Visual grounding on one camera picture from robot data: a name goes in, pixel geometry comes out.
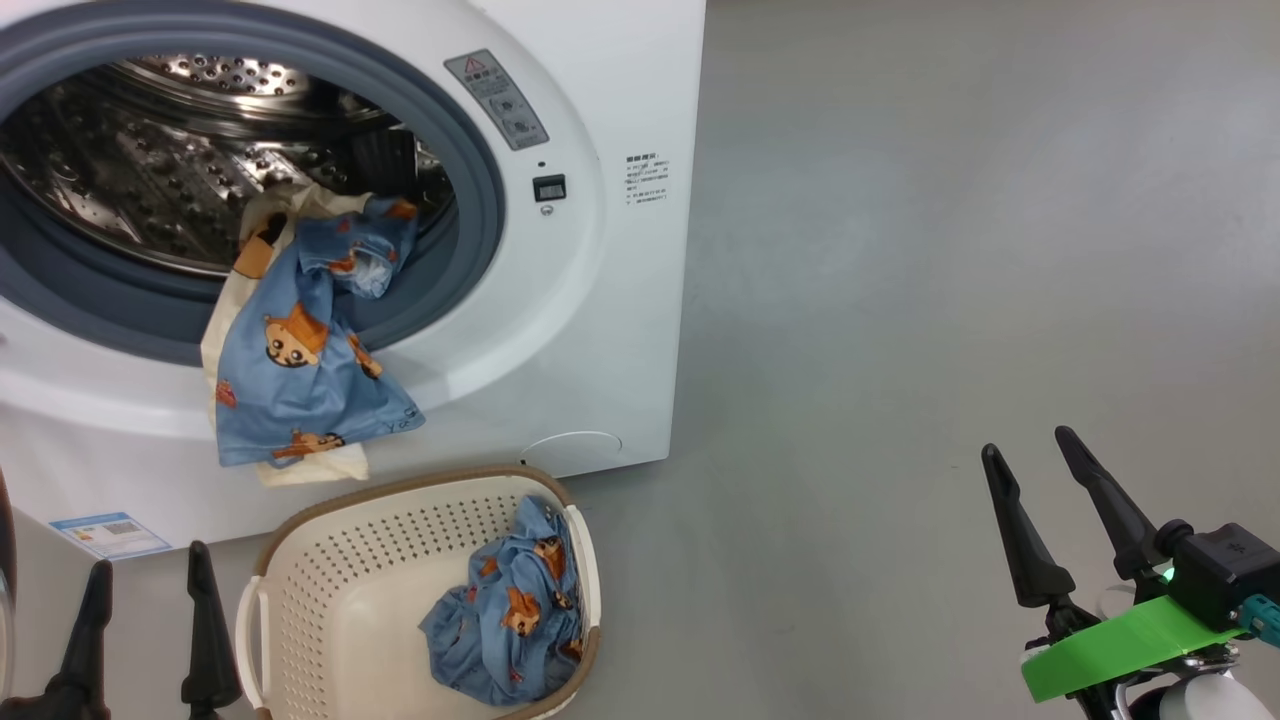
blue and white sticker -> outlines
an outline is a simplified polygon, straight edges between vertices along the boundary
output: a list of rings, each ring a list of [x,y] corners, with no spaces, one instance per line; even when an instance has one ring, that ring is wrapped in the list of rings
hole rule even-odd
[[[104,560],[124,560],[170,550],[169,543],[124,512],[58,520],[50,525]]]

brown basket rim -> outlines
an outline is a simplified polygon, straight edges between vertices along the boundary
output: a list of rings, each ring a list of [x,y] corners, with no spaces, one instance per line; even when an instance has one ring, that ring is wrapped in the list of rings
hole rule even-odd
[[[493,478],[502,475],[516,475],[521,478],[527,478],[536,483],[545,486],[556,497],[561,501],[561,505],[568,507],[573,505],[573,498],[564,489],[564,486],[559,483],[556,478],[548,475],[547,473],[530,468],[527,465],[485,465],[483,468],[472,468],[470,470],[451,470],[444,473],[433,473],[430,475],[422,475],[421,478],[413,478],[408,480],[401,480],[398,483],[387,483],[384,486],[378,486],[372,488],[366,488],[356,491],[342,497],[335,497],[333,500],[326,500],[324,502],[317,502],[311,507],[296,512],[292,518],[280,524],[279,528],[271,533],[271,537],[266,541],[262,547],[262,552],[257,556],[257,564],[253,566],[253,574],[265,578],[266,570],[271,564],[271,557],[275,556],[275,551],[280,548],[284,538],[289,536],[293,530],[298,529],[303,524],[320,518],[321,515],[328,515],[338,510],[351,507],[353,505],[360,505],[362,502],[369,502],[371,500],[380,500],[392,495],[398,495],[402,492],[408,492],[419,488],[443,486],[448,483],[457,483],[463,480],[477,480],[481,478]],[[507,715],[500,715],[494,720],[534,720],[540,715],[545,715],[562,705],[567,703],[579,689],[581,689],[582,683],[586,682],[586,675],[591,671],[595,665],[596,655],[600,651],[600,628],[590,628],[586,634],[586,647],[582,652],[582,661],[577,664],[577,671],[573,676],[564,683],[561,689],[547,696],[545,698],[529,705],[515,712]],[[271,720],[271,711],[266,707],[260,707],[257,710],[257,716],[260,720]]]

beige cloth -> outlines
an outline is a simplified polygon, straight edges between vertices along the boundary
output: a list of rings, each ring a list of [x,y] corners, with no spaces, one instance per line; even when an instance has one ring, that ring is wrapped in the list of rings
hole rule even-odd
[[[367,200],[369,195],[356,197],[334,195],[317,184],[305,187],[292,184],[275,186],[251,200],[244,208],[244,215],[241,218],[241,245],[243,246],[250,233],[271,214],[285,213],[289,222],[284,225],[280,237],[271,246],[271,258],[268,265],[270,266],[270,263],[275,263],[275,259],[280,256],[280,251],[293,242],[298,218],[333,218],[344,213],[358,213],[364,210]],[[257,283],[257,278],[250,278],[234,270],[229,273],[227,283],[223,286],[223,292],[218,296],[218,304],[214,306],[214,315],[209,319],[209,325],[205,328],[205,337],[200,341],[200,359],[205,368],[205,379],[209,382],[209,419],[215,429],[218,428],[218,421],[214,391],[218,386],[218,360],[223,355],[223,343],[227,341],[227,333],[230,331],[232,323],[239,315],[241,309],[244,307],[250,296],[253,295]],[[365,457],[365,448],[360,443],[305,455],[298,462],[288,468],[273,468],[266,462],[259,462],[256,468],[257,477],[268,487],[352,478],[357,480],[369,479],[369,460]]]

clothing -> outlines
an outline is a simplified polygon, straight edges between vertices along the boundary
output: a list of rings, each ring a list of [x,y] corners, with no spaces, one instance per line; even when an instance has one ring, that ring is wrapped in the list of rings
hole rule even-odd
[[[419,625],[431,675],[499,706],[543,700],[567,683],[582,659],[582,620],[564,519],[526,497],[512,534],[471,556],[468,580]]]
[[[220,462],[287,468],[420,427],[408,393],[333,309],[338,290],[385,292],[417,237],[413,205],[315,187],[257,200],[246,211],[244,247],[202,343],[212,350],[211,336],[223,333],[214,375]],[[351,460],[347,452],[335,459],[343,455]],[[367,477],[362,452],[357,460],[355,469]],[[349,477],[340,470],[320,466],[301,479]]]

teal connector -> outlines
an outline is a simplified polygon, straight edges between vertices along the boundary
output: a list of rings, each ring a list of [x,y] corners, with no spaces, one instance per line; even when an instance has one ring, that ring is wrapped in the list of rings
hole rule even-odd
[[[1280,605],[1261,594],[1251,596],[1240,606],[1236,623],[1260,641],[1280,647]]]

